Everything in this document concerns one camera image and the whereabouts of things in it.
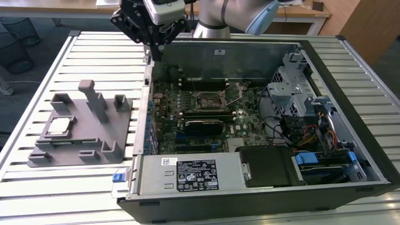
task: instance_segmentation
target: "warning label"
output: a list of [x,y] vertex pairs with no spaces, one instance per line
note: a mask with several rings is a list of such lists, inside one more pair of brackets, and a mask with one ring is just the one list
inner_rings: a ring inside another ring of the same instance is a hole
[[179,161],[176,171],[176,189],[180,192],[219,190],[215,160]]

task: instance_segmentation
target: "wastebasket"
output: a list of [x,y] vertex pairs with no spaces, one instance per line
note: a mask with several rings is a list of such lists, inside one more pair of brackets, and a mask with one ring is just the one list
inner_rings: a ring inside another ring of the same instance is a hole
[[24,46],[33,46],[40,42],[40,38],[29,18],[0,17],[0,23],[9,32],[19,35],[20,42]]
[[12,74],[19,74],[33,66],[28,52],[12,32],[0,33],[0,65]]

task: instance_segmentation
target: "blue latch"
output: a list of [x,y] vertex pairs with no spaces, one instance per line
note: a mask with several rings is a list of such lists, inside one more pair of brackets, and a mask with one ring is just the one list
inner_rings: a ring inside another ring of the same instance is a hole
[[212,144],[212,145],[211,145],[211,150],[215,151],[215,150],[217,149],[219,145],[220,145],[219,143]]
[[125,182],[125,174],[124,173],[115,173],[112,175],[112,183],[121,183]]
[[317,156],[313,152],[301,152],[295,156],[297,165],[309,164],[309,163],[319,163]]
[[349,155],[349,159],[352,160],[352,162],[357,161],[357,156],[352,151],[348,152],[348,155]]

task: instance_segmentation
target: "motherboard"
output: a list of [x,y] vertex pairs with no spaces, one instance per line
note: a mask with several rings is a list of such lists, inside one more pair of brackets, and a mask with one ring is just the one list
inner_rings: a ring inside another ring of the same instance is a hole
[[245,81],[156,83],[159,154],[229,152],[268,144],[260,89]]

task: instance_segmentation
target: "aluminum table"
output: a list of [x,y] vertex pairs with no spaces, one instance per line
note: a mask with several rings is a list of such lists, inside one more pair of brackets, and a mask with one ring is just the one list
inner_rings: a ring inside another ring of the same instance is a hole
[[[0,224],[136,225],[111,196],[111,175],[129,167],[145,63],[143,46],[120,32],[72,32],[0,153]],[[372,134],[400,169],[400,101],[347,43],[336,37],[264,35],[232,38],[308,39]],[[121,164],[29,168],[28,155],[49,118],[55,93],[84,98],[79,81],[92,79],[105,98],[133,99]],[[321,83],[315,80],[321,93]],[[329,211],[212,219],[173,224],[400,224],[399,191]]]

